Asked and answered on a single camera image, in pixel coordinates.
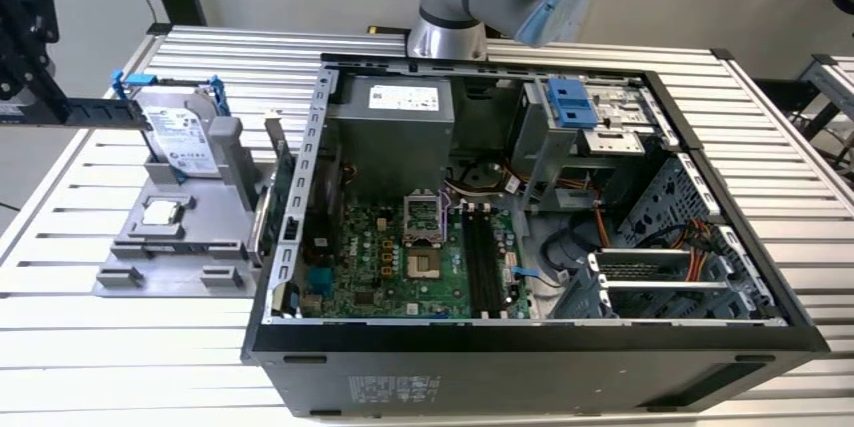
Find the case label sticker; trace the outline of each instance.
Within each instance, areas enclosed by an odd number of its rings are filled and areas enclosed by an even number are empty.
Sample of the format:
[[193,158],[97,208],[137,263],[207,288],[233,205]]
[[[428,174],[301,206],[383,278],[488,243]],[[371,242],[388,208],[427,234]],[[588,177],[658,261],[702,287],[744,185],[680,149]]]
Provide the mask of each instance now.
[[371,87],[370,109],[439,111],[436,87],[375,85]]
[[435,402],[439,395],[440,376],[350,376],[350,394],[358,404],[391,402]]

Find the slotted aluminum surface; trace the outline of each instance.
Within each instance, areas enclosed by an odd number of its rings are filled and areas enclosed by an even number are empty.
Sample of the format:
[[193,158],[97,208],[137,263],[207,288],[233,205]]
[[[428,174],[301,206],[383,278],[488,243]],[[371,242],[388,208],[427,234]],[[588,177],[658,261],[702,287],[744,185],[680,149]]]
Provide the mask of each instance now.
[[[263,112],[280,109],[292,148],[320,52],[400,55],[396,36],[176,28],[147,38],[125,71],[228,85],[243,142],[271,158]],[[659,72],[833,354],[698,416],[596,418],[598,425],[854,424],[854,223],[850,192],[815,162],[734,63],[703,50],[494,41],[495,61]],[[248,299],[100,299],[88,291],[145,180],[133,132],[81,132],[0,240],[0,425],[261,425],[289,416],[263,371],[239,361]],[[590,423],[571,416],[362,419],[360,425]]]

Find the ram slot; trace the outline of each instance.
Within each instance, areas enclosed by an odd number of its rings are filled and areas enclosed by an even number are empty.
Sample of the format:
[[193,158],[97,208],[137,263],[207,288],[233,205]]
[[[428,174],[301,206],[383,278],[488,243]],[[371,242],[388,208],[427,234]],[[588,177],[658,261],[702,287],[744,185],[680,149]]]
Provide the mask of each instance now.
[[468,271],[471,315],[475,318],[498,318],[502,311],[502,290],[495,237],[487,212],[475,211],[463,214],[463,247]]

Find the blue plastic latch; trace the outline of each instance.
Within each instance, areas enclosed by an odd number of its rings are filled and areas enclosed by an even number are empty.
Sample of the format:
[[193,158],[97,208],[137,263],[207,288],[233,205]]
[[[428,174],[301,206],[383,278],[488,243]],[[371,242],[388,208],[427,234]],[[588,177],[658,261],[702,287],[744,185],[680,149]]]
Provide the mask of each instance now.
[[539,277],[539,273],[534,269],[523,269],[522,267],[514,267],[512,273],[522,277]]
[[315,294],[323,297],[332,295],[332,268],[312,267],[308,269],[308,285]]
[[548,79],[547,95],[559,127],[592,129],[599,124],[599,115],[580,80]]
[[157,76],[151,74],[128,74],[124,84],[131,87],[144,87],[157,83]]
[[112,91],[116,93],[116,97],[121,100],[128,100],[128,96],[124,93],[124,85],[121,84],[121,77],[124,77],[121,69],[113,70],[112,75],[109,76],[109,86],[112,87]]
[[225,84],[223,84],[223,81],[216,75],[211,77],[211,80],[208,80],[208,84],[213,89],[213,97],[216,97],[216,111],[219,115],[231,116],[228,99],[225,98]]

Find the green circuit board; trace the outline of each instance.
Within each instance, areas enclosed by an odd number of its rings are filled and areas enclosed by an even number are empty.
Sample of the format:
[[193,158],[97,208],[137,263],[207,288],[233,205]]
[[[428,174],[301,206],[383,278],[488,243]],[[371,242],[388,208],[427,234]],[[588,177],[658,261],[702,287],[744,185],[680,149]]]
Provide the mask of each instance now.
[[[462,213],[447,215],[446,242],[440,249],[403,245],[403,204],[395,206],[350,203],[342,225],[340,255],[332,267],[332,288],[321,302],[303,305],[304,315],[324,318],[436,318],[470,319],[468,275]],[[508,215],[492,216],[498,279],[504,296],[511,276],[504,272],[504,253],[516,253],[504,236],[512,237]],[[523,281],[520,296],[506,307],[510,318],[528,318]]]

